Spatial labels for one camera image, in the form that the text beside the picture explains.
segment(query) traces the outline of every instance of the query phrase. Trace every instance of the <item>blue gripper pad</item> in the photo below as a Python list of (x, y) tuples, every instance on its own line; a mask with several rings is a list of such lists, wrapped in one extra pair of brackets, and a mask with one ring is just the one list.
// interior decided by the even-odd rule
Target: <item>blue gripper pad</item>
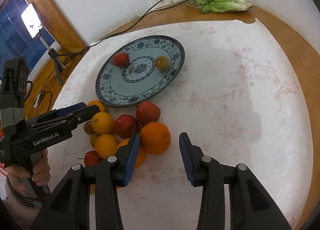
[(186, 143), (182, 133), (179, 136), (179, 148), (180, 148), (180, 153), (182, 156), (184, 168), (185, 168), (185, 171), (187, 174), (187, 178), (190, 181), (191, 185), (193, 186), (196, 181), (195, 175), (194, 175), (193, 163), (192, 163), (192, 159), (191, 159), (191, 156), (190, 156), (188, 148), (187, 148), (187, 143)]
[(127, 162), (125, 164), (124, 179), (123, 179), (123, 183), (124, 183), (125, 186), (127, 186), (128, 183), (132, 179), (134, 165), (136, 163), (138, 152), (139, 152), (139, 147), (140, 147), (140, 136), (139, 136), (139, 134), (137, 134), (136, 137), (133, 140), (134, 140), (134, 142), (133, 142), (132, 148), (130, 150)]
[(83, 103), (83, 102), (80, 102), (78, 104), (74, 104), (74, 105), (62, 108), (57, 113), (57, 116), (58, 117), (63, 117), (65, 115), (69, 114), (69, 113), (75, 112), (75, 111), (80, 110), (80, 109), (85, 108), (85, 107), (87, 107), (87, 105), (85, 103)]

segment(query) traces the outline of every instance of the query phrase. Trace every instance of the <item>apple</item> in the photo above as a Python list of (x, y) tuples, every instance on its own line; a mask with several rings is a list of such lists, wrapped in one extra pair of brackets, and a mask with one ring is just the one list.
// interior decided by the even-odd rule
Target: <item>apple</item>
[(115, 66), (123, 68), (126, 67), (127, 64), (130, 62), (129, 55), (125, 52), (117, 53), (113, 59), (112, 62)]
[(145, 101), (139, 104), (136, 110), (136, 117), (138, 122), (145, 126), (150, 122), (157, 122), (160, 119), (161, 110), (152, 102)]
[(139, 128), (137, 119), (129, 114), (120, 115), (115, 121), (115, 132), (123, 139), (130, 138), (132, 132), (137, 133)]
[(89, 151), (84, 156), (84, 165), (86, 167), (98, 165), (102, 160), (96, 151)]

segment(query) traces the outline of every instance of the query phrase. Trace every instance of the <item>floral tablecloth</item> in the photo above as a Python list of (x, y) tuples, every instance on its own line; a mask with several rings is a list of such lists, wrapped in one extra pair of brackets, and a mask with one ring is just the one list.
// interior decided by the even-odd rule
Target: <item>floral tablecloth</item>
[[(158, 34), (177, 39), (186, 53), (180, 74), (151, 99), (161, 108), (160, 122), (168, 126), (172, 144), (163, 155), (148, 155), (129, 186), (118, 190), (124, 229), (196, 229), (202, 189), (187, 181), (181, 132), (221, 164), (245, 163), (294, 227), (311, 182), (310, 121), (290, 62), (258, 20), (170, 24), (103, 41), (75, 68), (54, 108), (96, 99), (94, 85), (104, 62), (126, 43)], [(134, 115), (135, 107), (109, 112), (114, 118)], [(82, 126), (49, 148), (50, 188), (91, 149)], [(228, 229), (228, 209), (226, 216)]]

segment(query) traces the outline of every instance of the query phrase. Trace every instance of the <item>black cable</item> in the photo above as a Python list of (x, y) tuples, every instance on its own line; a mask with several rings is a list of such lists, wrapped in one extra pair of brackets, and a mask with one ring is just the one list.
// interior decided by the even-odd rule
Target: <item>black cable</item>
[(32, 92), (32, 89), (33, 89), (33, 82), (32, 81), (27, 81), (27, 84), (30, 84), (31, 85), (31, 88), (30, 88), (30, 91), (28, 92), (27, 96), (25, 97), (25, 101), (28, 99), (28, 97), (30, 96), (31, 92)]
[[(43, 98), (42, 98), (42, 99), (44, 99), (45, 95), (48, 94), (48, 93), (50, 94), (50, 100), (49, 100), (49, 105), (48, 105), (48, 108), (47, 108), (47, 112), (49, 112), (49, 109), (50, 109), (50, 106), (51, 106), (51, 103), (52, 103), (52, 92), (51, 92), (51, 91), (44, 92), (44, 96), (43, 96)], [(36, 116), (37, 116), (37, 114), (38, 114), (38, 110), (39, 110), (41, 101), (40, 101), (39, 104), (38, 104), (37, 111), (36, 111)]]
[(171, 9), (171, 8), (173, 8), (173, 7), (175, 7), (175, 6), (178, 6), (178, 5), (182, 4), (182, 3), (185, 3), (185, 2), (187, 2), (187, 1), (189, 1), (189, 0), (185, 0), (185, 1), (179, 2), (178, 4), (175, 4), (175, 5), (171, 6), (171, 7), (165, 8), (165, 9), (153, 10), (153, 11), (149, 12), (152, 8), (154, 8), (156, 5), (158, 5), (158, 4), (161, 3), (162, 1), (164, 1), (164, 0), (160, 0), (160, 1), (158, 1), (156, 4), (154, 4), (149, 10), (146, 11), (145, 14), (143, 14), (143, 15), (139, 18), (139, 20), (138, 20), (136, 23), (134, 23), (132, 26), (130, 26), (130, 27), (127, 28), (126, 30), (120, 31), (120, 32), (118, 32), (118, 33), (111, 34), (111, 35), (105, 37), (104, 39), (100, 40), (100, 41), (97, 42), (96, 44), (93, 44), (93, 45), (91, 45), (91, 46), (88, 46), (88, 47), (84, 48), (83, 50), (81, 50), (81, 51), (78, 52), (78, 53), (66, 53), (66, 54), (60, 54), (60, 55), (58, 55), (58, 56), (78, 56), (78, 55), (82, 55), (85, 51), (87, 51), (87, 50), (90, 49), (91, 47), (94, 47), (94, 46), (98, 45), (98, 44), (101, 43), (102, 41), (104, 41), (104, 40), (106, 40), (106, 39), (108, 39), (108, 38), (111, 38), (111, 37), (118, 36), (118, 35), (120, 35), (120, 34), (123, 34), (123, 33), (127, 32), (127, 31), (129, 31), (130, 29), (132, 29), (133, 27), (135, 27), (140, 21), (142, 21), (143, 18), (144, 18), (146, 15), (149, 15), (150, 13), (155, 12), (155, 11)]
[[(138, 20), (136, 23), (134, 23), (132, 26), (130, 26), (130, 27), (127, 28), (126, 30), (120, 31), (120, 32), (118, 32), (118, 33), (111, 34), (111, 35), (105, 37), (104, 39), (100, 40), (100, 41), (97, 42), (96, 44), (84, 48), (83, 50), (81, 50), (81, 51), (78, 52), (78, 53), (66, 53), (66, 54), (60, 54), (60, 55), (58, 55), (58, 56), (69, 56), (69, 58), (67, 58), (67, 59), (64, 60), (64, 62), (63, 62), (63, 63), (66, 65), (66, 64), (72, 62), (72, 61), (75, 59), (76, 56), (81, 55), (83, 52), (85, 52), (86, 50), (90, 49), (91, 47), (94, 47), (94, 46), (98, 45), (98, 44), (101, 43), (102, 41), (104, 41), (104, 40), (106, 40), (106, 39), (108, 39), (108, 38), (111, 38), (111, 37), (118, 36), (118, 35), (120, 35), (120, 34), (123, 34), (123, 33), (127, 32), (127, 31), (129, 31), (130, 29), (132, 29), (133, 27), (135, 27), (141, 20), (143, 20), (143, 18), (145, 18), (145, 16), (149, 15), (150, 13), (153, 13), (153, 12), (155, 12), (155, 11), (161, 11), (161, 10), (171, 9), (171, 8), (176, 7), (176, 6), (180, 5), (180, 4), (183, 4), (183, 3), (185, 3), (185, 2), (187, 2), (187, 1), (189, 1), (189, 0), (181, 1), (181, 2), (179, 2), (179, 3), (177, 3), (177, 4), (175, 4), (175, 5), (172, 5), (172, 6), (167, 7), (167, 8), (150, 11), (152, 8), (154, 8), (156, 5), (158, 5), (158, 4), (161, 3), (162, 1), (164, 1), (164, 0), (160, 0), (160, 1), (158, 1), (156, 4), (154, 4), (149, 10), (146, 11), (145, 14), (143, 14), (143, 15), (139, 18), (139, 20)], [(48, 79), (50, 78), (50, 76), (52, 75), (52, 73), (53, 73), (54, 71), (55, 71), (55, 69), (51, 72), (51, 74), (49, 75), (49, 77), (47, 78), (47, 80), (44, 82), (44, 84), (43, 84), (43, 86), (42, 86), (42, 88), (41, 88), (40, 91), (43, 90), (43, 87), (45, 86), (46, 82), (48, 81)], [(47, 86), (50, 84), (50, 82), (51, 82), (52, 80), (54, 80), (56, 77), (57, 77), (57, 76), (53, 77), (53, 78), (47, 83), (47, 85), (45, 86), (44, 90), (47, 88)], [(51, 101), (52, 101), (52, 92), (51, 92), (51, 91), (45, 92), (45, 94), (47, 94), (47, 93), (50, 93), (50, 94), (51, 94), (49, 106), (48, 106), (48, 109), (47, 109), (47, 112), (48, 112), (49, 109), (50, 109)], [(38, 113), (39, 106), (40, 106), (40, 104), (41, 104), (42, 99), (40, 100), (39, 105), (38, 105), (38, 107), (37, 107), (36, 115), (37, 115), (37, 113)]]
[(49, 93), (49, 94), (50, 94), (49, 105), (48, 105), (48, 108), (47, 108), (47, 112), (49, 112), (50, 105), (51, 105), (51, 101), (52, 101), (52, 92), (51, 92), (51, 91), (45, 92), (45, 93), (44, 93), (44, 95), (46, 95), (47, 93)]

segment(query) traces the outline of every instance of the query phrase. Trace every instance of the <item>plate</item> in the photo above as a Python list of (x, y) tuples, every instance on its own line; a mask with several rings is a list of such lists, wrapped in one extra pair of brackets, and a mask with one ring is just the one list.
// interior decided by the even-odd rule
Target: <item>plate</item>
[[(113, 65), (113, 57), (125, 52), (130, 63), (125, 68)], [(156, 58), (166, 56), (167, 71), (156, 68)], [(96, 93), (100, 101), (109, 106), (126, 107), (150, 99), (166, 88), (178, 75), (185, 52), (179, 41), (168, 36), (147, 36), (136, 39), (116, 51), (102, 66)]]

